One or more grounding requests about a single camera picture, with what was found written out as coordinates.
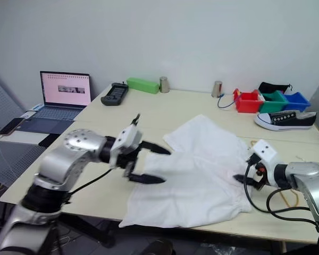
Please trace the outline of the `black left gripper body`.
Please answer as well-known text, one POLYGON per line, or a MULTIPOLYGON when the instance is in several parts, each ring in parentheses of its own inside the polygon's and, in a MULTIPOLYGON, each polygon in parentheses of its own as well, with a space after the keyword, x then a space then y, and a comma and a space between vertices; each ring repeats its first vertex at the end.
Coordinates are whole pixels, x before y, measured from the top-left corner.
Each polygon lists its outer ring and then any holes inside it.
POLYGON ((119 154, 117 157, 116 166, 122 169, 133 171, 138 160, 138 154, 141 150, 142 147, 139 145, 135 150, 127 154, 119 154))

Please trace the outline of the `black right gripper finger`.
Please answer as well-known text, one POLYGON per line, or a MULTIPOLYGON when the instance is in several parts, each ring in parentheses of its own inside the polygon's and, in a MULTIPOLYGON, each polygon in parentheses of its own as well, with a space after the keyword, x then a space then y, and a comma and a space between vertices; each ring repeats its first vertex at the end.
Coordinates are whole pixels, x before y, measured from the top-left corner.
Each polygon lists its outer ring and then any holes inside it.
POLYGON ((245 177, 244 175, 237 174, 234 175, 233 178, 242 184, 246 183, 247 185, 255 186, 255 180, 251 177, 245 177))

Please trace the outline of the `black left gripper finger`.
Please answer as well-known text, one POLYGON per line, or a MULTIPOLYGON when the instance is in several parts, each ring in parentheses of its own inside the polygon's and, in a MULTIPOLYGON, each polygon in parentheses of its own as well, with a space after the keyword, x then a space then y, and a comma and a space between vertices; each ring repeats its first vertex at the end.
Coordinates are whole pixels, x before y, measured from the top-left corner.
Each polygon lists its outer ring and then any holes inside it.
POLYGON ((142 149, 143 148, 148 149, 149 151, 153 153, 157 153, 157 154, 164 154, 164 155, 171 154, 171 152, 167 150, 166 148, 160 145, 157 145, 155 143, 144 141, 144 140, 139 144, 139 147, 141 147, 142 149))
POLYGON ((141 184, 160 184, 164 183, 165 179, 148 174, 134 174, 133 170, 135 167, 134 162, 127 163, 123 176, 126 177, 131 182, 141 183, 141 184))

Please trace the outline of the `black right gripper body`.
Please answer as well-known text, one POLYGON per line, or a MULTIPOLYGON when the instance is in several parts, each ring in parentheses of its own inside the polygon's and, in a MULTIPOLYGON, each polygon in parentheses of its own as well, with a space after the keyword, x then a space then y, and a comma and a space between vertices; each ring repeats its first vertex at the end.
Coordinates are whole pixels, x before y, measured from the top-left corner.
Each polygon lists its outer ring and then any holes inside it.
POLYGON ((245 185, 250 185, 256 190, 261 190, 268 184, 267 169, 258 155, 252 154, 247 160, 248 166, 245 172, 245 185), (250 168, 254 167, 253 177, 249 177, 250 168))

